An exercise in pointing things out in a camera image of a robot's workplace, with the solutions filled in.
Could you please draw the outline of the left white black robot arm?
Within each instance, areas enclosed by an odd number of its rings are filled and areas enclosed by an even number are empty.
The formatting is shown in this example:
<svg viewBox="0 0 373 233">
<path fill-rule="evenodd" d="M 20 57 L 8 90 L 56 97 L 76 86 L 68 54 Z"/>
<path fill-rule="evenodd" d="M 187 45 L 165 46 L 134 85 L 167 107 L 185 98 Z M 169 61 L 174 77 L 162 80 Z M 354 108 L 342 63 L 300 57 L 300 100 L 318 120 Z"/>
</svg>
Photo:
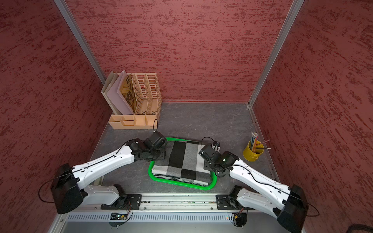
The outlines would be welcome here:
<svg viewBox="0 0 373 233">
<path fill-rule="evenodd" d="M 49 181 L 57 213 L 66 214 L 83 205 L 100 205 L 104 210 L 130 208 L 131 203 L 120 185 L 96 186 L 92 183 L 136 161 L 164 159 L 167 143 L 166 137 L 155 131 L 146 140 L 128 140 L 119 149 L 90 162 L 61 165 Z"/>
</svg>

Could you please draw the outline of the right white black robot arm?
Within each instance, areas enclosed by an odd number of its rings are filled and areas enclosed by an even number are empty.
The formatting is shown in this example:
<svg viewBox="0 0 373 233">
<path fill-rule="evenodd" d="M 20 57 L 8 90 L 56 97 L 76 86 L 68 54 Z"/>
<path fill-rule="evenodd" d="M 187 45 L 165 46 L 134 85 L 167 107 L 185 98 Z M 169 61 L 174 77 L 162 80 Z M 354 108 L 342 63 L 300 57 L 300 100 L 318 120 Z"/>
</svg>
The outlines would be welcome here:
<svg viewBox="0 0 373 233">
<path fill-rule="evenodd" d="M 289 187 L 276 182 L 250 167 L 233 153 L 220 153 L 211 145 L 204 146 L 199 154 L 216 175 L 228 175 L 253 189 L 251 192 L 245 188 L 237 188 L 233 193 L 234 204 L 274 217 L 290 233 L 302 232 L 311 204 L 301 187 Z"/>
</svg>

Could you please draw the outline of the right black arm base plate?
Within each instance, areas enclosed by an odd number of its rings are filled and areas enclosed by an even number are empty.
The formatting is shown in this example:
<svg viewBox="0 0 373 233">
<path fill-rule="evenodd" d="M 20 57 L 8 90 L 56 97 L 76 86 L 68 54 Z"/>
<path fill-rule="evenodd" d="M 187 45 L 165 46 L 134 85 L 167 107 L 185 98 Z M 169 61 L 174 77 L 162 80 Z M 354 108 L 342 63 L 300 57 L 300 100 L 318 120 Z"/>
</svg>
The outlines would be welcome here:
<svg viewBox="0 0 373 233">
<path fill-rule="evenodd" d="M 230 195 L 216 195 L 218 210 L 239 210 L 240 204 Z"/>
</svg>

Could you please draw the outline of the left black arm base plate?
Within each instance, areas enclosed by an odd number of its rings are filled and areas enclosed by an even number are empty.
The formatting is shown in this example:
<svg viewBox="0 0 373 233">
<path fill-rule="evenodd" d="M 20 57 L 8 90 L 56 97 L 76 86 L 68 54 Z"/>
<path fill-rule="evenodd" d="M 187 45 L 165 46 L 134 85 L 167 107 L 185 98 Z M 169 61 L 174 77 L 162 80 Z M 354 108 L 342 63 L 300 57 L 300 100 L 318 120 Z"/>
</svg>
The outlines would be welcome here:
<svg viewBox="0 0 373 233">
<path fill-rule="evenodd" d="M 141 204 L 141 194 L 122 195 L 111 205 L 102 204 L 102 210 L 138 210 Z"/>
</svg>

